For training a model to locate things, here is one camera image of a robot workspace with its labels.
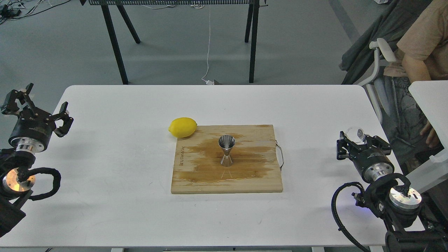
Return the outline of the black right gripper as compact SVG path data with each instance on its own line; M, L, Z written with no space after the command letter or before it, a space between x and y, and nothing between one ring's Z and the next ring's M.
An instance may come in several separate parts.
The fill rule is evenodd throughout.
M336 141L336 159L350 159L364 182L373 183L382 176L394 173L394 166L387 157L391 154L392 147L385 140L376 135L366 135L365 149L361 149L344 131L339 135Z

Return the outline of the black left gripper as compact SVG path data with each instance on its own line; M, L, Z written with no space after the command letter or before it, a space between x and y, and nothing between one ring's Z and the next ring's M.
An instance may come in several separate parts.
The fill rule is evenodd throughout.
M24 90L12 90L1 106L1 113L4 115L17 116L16 125L8 139L12 147L32 142L35 145L34 152L40 153L48 148L49 141L54 132L62 138L68 134L74 119L67 111L68 102L61 105L59 113L51 115L51 120L35 118L35 105L29 97L34 84L30 83ZM63 125L56 128L55 121L62 120Z

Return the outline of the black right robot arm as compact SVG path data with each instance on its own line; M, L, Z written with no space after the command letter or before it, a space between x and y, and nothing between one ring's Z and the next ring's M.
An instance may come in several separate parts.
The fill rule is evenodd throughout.
M379 136L357 130L357 137L341 131L337 140L337 160L350 159L364 182L347 182L332 196L331 212L341 231L360 250L368 249L358 242L343 225L336 208L339 193L350 186L359 189L352 193L355 205L368 208L383 220L386 227L385 245L389 252L446 252L447 233L424 207L418 190L411 187L405 175L396 173L388 156L390 144Z

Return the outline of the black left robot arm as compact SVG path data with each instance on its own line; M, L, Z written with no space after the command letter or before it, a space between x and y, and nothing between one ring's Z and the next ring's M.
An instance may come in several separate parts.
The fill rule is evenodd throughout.
M49 198L60 188L61 174L48 167L32 168L35 154L48 148L52 134L64 137L74 121L67 111L68 102L61 105L59 113L41 110L32 102L29 93L34 85L12 90L1 106L4 115L17 116L17 122L8 139L11 148L1 149L0 185L0 234L10 232L26 214L21 207L27 200L38 201ZM34 195L32 187L35 175L53 176L49 192Z

